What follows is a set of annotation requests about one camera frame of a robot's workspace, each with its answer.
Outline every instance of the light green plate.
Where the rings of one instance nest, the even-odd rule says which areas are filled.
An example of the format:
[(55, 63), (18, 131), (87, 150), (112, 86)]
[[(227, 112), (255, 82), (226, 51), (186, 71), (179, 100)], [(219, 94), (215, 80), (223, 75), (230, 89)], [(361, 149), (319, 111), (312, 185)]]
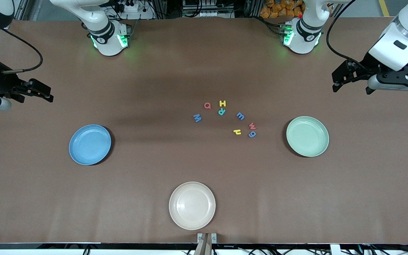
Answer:
[(305, 157), (321, 155), (330, 141), (324, 124), (308, 116), (293, 119), (286, 129), (286, 138), (290, 147)]

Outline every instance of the white robotic arm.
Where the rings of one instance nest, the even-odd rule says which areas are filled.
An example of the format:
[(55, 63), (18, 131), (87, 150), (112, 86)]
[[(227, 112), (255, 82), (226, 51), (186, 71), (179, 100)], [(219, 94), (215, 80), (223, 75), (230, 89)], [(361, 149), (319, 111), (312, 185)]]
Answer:
[(377, 89), (408, 91), (408, 4), (391, 21), (359, 63), (346, 60), (333, 73), (333, 91), (368, 80), (366, 93)]
[(50, 0), (55, 6), (64, 8), (83, 21), (91, 34), (94, 47), (105, 56), (114, 56), (128, 47), (130, 26), (119, 21), (110, 21), (99, 6), (109, 0)]
[(306, 9), (302, 18), (293, 18), (285, 23), (291, 29), (282, 38), (282, 43), (293, 52), (305, 54), (311, 52), (319, 43), (322, 27), (330, 16), (327, 3), (345, 4), (350, 0), (304, 0)]

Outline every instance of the wire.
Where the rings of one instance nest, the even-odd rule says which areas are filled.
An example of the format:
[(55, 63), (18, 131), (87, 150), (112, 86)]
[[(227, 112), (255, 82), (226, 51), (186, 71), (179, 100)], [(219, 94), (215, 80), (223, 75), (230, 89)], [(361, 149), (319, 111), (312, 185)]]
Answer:
[(386, 255), (390, 255), (390, 253), (387, 253), (385, 250), (381, 249), (381, 248), (377, 248), (374, 245), (371, 245), (374, 249), (380, 250), (380, 252), (385, 253)]
[(144, 5), (141, 3), (141, 1), (138, 1), (140, 5), (142, 5), (143, 7), (147, 7), (146, 5), (146, 0), (144, 0)]
[(283, 33), (280, 33), (280, 32), (278, 32), (278, 31), (276, 31), (275, 29), (272, 28), (272, 27), (280, 28), (281, 26), (278, 25), (278, 24), (273, 24), (273, 23), (267, 22), (267, 21), (264, 20), (264, 18), (258, 17), (258, 16), (248, 16), (247, 18), (254, 18), (254, 19), (257, 19), (258, 21), (261, 21), (262, 23), (264, 23), (264, 24), (267, 26), (267, 28), (268, 28), (272, 33), (274, 33), (274, 34), (276, 34), (276, 35), (284, 35)]
[(162, 15), (164, 15), (164, 16), (166, 16), (165, 13), (157, 12), (157, 10), (155, 10), (155, 8), (152, 6), (151, 2), (147, 1), (147, 3), (148, 3), (149, 6), (151, 7), (152, 12), (155, 12), (155, 16), (156, 16), (155, 19), (159, 19), (159, 18), (158, 18), (158, 17), (160, 16), (159, 13), (162, 14)]
[(236, 12), (236, 11), (238, 11), (238, 10), (241, 10), (241, 9), (243, 9), (243, 6), (240, 7), (240, 8), (238, 8), (238, 9), (236, 9), (236, 10), (233, 8), (233, 10), (231, 11), (231, 14), (229, 15), (229, 18), (231, 18), (232, 13), (234, 13), (234, 12)]
[(356, 63), (357, 65), (359, 65), (361, 68), (363, 68), (365, 71), (369, 72), (369, 70), (368, 70), (366, 67), (364, 67), (364, 65), (362, 65), (361, 63), (359, 63), (357, 60), (355, 60), (355, 59), (353, 59), (353, 58), (350, 58), (350, 57), (348, 57), (348, 56), (346, 56), (346, 55), (343, 55), (343, 54), (337, 52), (337, 51), (330, 45), (330, 41), (329, 41), (330, 31), (332, 30), (333, 25), (334, 25), (335, 22), (338, 20), (338, 18), (341, 16), (341, 14), (342, 14), (351, 4), (353, 4), (353, 2), (355, 2), (355, 0), (351, 0), (351, 1), (343, 8), (343, 10), (340, 11), (340, 13), (338, 13), (338, 15), (336, 15), (335, 19), (333, 20), (333, 22), (330, 24), (330, 27), (328, 28), (328, 32), (327, 32), (327, 36), (326, 36), (326, 39), (325, 39), (325, 40), (326, 40), (326, 42), (327, 42), (328, 48), (329, 48), (331, 51), (333, 51), (333, 53), (335, 53), (336, 55), (338, 55), (338, 56), (340, 56), (340, 57), (342, 57), (342, 58), (345, 58), (345, 59), (347, 59), (347, 60), (353, 61), (354, 63)]
[(118, 15), (118, 17), (119, 17), (119, 21), (121, 21), (121, 20), (122, 20), (122, 18), (119, 16), (119, 13), (116, 11), (116, 9), (114, 8), (114, 6), (113, 6), (113, 5), (111, 5), (111, 8), (113, 8), (113, 10), (114, 10), (114, 12), (116, 13), (116, 15)]
[(139, 21), (139, 19), (137, 19), (137, 20), (135, 21), (135, 25), (134, 25), (133, 28), (131, 29), (130, 36), (132, 36), (132, 35), (135, 33), (136, 24), (138, 24), (138, 21)]
[(96, 246), (96, 245), (94, 245), (94, 244), (88, 244), (88, 245), (86, 246), (86, 248), (84, 248), (83, 255), (89, 255), (89, 254), (91, 254), (91, 248), (92, 248), (92, 247), (94, 247), (95, 249), (97, 249), (97, 246)]
[(268, 255), (263, 249), (259, 249), (259, 248), (252, 250), (250, 253), (248, 253), (248, 255), (253, 255), (253, 252), (254, 252), (255, 250), (260, 250), (262, 253), (264, 253), (264, 255)]
[(42, 54), (40, 53), (40, 51), (38, 49), (36, 49), (33, 45), (31, 45), (29, 42), (25, 41), (24, 39), (21, 39), (20, 37), (18, 37), (16, 34), (12, 34), (11, 32), (7, 31), (6, 29), (1, 29), (4, 32), (6, 32), (7, 34), (10, 34), (11, 36), (15, 37), (16, 39), (24, 42), (26, 45), (28, 45), (29, 47), (31, 47), (38, 55), (40, 58), (40, 61), (37, 65), (28, 68), (28, 69), (20, 69), (20, 70), (10, 70), (10, 71), (5, 71), (4, 74), (17, 74), (17, 73), (24, 73), (24, 72), (28, 72), (28, 71), (32, 71), (35, 70), (37, 68), (39, 68), (39, 66), (42, 65), (42, 63), (44, 62), (44, 57), (42, 56)]
[(295, 247), (294, 248), (292, 248), (292, 249), (290, 249), (290, 250), (287, 250), (285, 253), (283, 253), (283, 255), (286, 255), (286, 254), (288, 254), (290, 251), (292, 251), (293, 249), (295, 249)]
[(191, 16), (188, 16), (185, 13), (182, 13), (182, 15), (187, 17), (187, 18), (194, 18), (194, 17), (198, 16), (199, 13), (201, 13), (202, 9), (203, 9), (203, 2), (202, 2), (202, 0), (199, 0), (198, 4), (196, 5), (196, 11), (194, 11), (194, 14), (192, 14)]
[(349, 250), (347, 250), (347, 251), (343, 251), (343, 250), (341, 250), (341, 252), (342, 252), (342, 253), (349, 254), (349, 255), (353, 255), (353, 253), (352, 253), (352, 252), (350, 252)]

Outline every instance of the green indicator light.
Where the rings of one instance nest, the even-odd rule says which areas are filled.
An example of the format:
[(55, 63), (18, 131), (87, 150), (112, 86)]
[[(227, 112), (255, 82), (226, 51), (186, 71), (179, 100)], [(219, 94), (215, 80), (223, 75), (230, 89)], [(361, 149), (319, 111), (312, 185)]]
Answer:
[(127, 40), (124, 35), (123, 36), (118, 35), (118, 39), (122, 47), (127, 47)]
[(292, 41), (293, 37), (294, 37), (294, 31), (291, 31), (287, 36), (285, 36), (284, 44), (285, 45), (290, 45), (290, 42)]
[(92, 39), (92, 42), (94, 43), (94, 48), (97, 49), (97, 45), (95, 44), (94, 38), (92, 38), (92, 36), (91, 36), (91, 39)]
[(319, 38), (321, 37), (321, 34), (322, 33), (319, 33), (319, 35), (317, 36), (316, 43), (314, 44), (314, 46), (316, 46), (319, 43)]

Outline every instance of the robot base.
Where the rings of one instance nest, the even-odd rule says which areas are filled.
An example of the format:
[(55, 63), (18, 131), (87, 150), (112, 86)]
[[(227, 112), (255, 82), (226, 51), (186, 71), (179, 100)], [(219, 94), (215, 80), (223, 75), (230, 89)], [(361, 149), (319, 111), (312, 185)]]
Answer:
[(319, 38), (322, 33), (310, 42), (305, 41), (305, 39), (297, 32), (297, 23), (299, 20), (299, 18), (293, 18), (291, 21), (285, 23), (286, 26), (290, 26), (292, 29), (288, 35), (282, 38), (282, 43), (295, 53), (306, 54), (311, 52), (311, 50), (313, 50), (313, 48), (319, 43)]
[(101, 44), (91, 37), (94, 42), (94, 47), (105, 56), (117, 55), (130, 44), (131, 26), (119, 23), (118, 21), (111, 21), (111, 23), (114, 24), (115, 32), (113, 36), (108, 39), (107, 43)]

